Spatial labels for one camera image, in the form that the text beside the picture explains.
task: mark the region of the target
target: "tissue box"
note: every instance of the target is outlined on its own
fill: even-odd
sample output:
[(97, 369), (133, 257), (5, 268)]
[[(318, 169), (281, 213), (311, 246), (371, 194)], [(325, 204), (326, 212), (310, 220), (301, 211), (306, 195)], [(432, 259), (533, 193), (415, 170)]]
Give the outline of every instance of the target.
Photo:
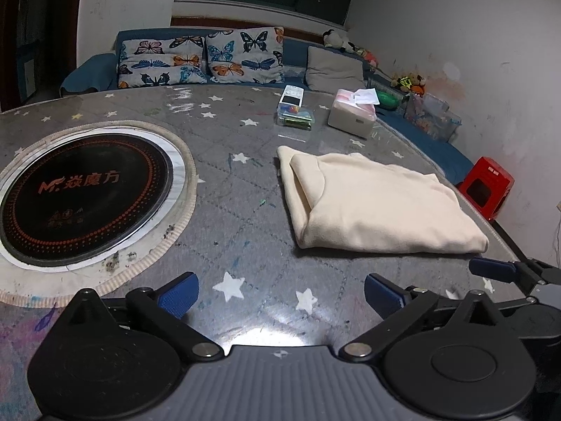
[(339, 90), (327, 123), (334, 128), (366, 138), (370, 136), (375, 121), (374, 105), (356, 104), (353, 92)]

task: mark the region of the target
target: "pink butterfly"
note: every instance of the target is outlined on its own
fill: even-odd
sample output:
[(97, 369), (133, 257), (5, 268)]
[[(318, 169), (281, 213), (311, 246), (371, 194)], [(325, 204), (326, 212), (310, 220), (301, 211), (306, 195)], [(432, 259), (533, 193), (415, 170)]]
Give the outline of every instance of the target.
[(138, 54), (163, 54), (162, 43), (160, 41), (141, 41), (136, 49), (135, 55)]

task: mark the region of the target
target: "red plastic stool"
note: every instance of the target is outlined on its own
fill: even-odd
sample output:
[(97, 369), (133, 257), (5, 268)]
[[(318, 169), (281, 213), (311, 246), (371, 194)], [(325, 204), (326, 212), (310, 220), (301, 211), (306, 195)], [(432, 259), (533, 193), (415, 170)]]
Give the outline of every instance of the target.
[(512, 186), (513, 177), (495, 160), (483, 156), (466, 176), (459, 191), (489, 221), (499, 213)]

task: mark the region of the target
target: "sofa armrest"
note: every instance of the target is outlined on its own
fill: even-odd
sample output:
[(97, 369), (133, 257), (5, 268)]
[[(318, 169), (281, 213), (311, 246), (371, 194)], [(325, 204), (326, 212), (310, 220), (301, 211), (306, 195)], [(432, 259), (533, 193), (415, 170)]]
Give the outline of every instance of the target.
[(94, 55), (72, 71), (61, 85), (60, 94), (74, 95), (115, 88), (117, 56), (113, 53)]

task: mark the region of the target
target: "window sill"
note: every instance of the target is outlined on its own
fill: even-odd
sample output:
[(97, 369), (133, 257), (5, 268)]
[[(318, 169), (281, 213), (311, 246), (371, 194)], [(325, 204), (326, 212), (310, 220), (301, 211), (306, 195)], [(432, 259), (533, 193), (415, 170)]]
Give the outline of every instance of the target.
[(334, 28), (338, 32), (346, 32), (341, 25), (299, 14), (287, 9), (275, 8), (255, 3), (231, 0), (175, 0), (173, 17), (211, 17), (262, 22), (271, 25), (302, 29), (321, 35)]

